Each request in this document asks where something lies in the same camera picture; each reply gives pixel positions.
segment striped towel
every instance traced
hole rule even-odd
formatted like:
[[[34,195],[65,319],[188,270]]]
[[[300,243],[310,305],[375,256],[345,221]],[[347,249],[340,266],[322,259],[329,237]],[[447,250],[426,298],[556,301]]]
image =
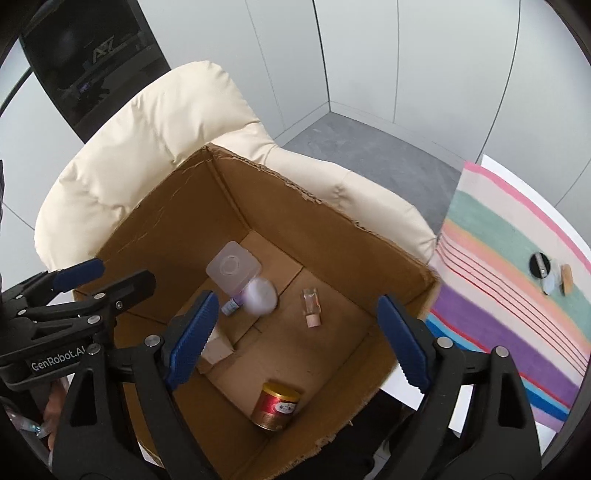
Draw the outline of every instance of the striped towel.
[[[571,295],[544,295],[529,272],[537,251],[571,266]],[[591,353],[589,260],[517,189],[466,163],[430,264],[442,280],[431,331],[474,351],[507,347],[536,421],[559,431]]]

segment open cardboard box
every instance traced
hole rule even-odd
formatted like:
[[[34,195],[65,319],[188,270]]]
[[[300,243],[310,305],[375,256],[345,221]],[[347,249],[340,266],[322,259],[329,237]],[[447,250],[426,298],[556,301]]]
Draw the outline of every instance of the open cardboard box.
[[[367,403],[395,357],[375,321],[378,297],[394,293],[424,314],[438,282],[401,248],[263,166],[208,145],[168,176],[100,250],[106,272],[81,293],[147,268],[153,297],[119,316],[118,347],[137,345],[185,309],[202,289],[227,299],[205,267],[230,240],[261,262],[280,293],[277,309],[256,318],[220,314],[235,353],[202,365],[174,392],[189,428],[224,480],[273,478],[320,448]],[[317,287],[322,325],[309,329],[300,292]],[[271,434],[248,416],[263,382],[303,394],[288,427]],[[140,442],[157,454],[135,388],[125,386]]]

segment white cloth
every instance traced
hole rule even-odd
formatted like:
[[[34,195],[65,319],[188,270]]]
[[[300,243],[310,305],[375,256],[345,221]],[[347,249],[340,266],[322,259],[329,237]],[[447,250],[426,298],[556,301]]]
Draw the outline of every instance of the white cloth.
[[[144,88],[71,160],[37,217],[41,260],[56,270],[94,257],[141,200],[208,142],[265,164],[425,263],[434,251],[435,234],[413,205],[343,167],[280,148],[229,75],[201,61]]]

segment small glass bottle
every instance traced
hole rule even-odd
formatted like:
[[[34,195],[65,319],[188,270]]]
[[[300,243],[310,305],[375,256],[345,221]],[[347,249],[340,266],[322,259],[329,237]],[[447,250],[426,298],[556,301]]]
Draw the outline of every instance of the small glass bottle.
[[[301,291],[301,299],[308,327],[318,327],[321,323],[318,291],[315,288],[304,288],[304,290]]]

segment gray floor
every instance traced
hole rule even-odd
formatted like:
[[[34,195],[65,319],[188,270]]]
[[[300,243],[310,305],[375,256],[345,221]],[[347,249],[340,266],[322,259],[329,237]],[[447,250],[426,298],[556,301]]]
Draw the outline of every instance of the gray floor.
[[[392,135],[329,113],[284,146],[348,168],[412,203],[439,233],[460,172]]]

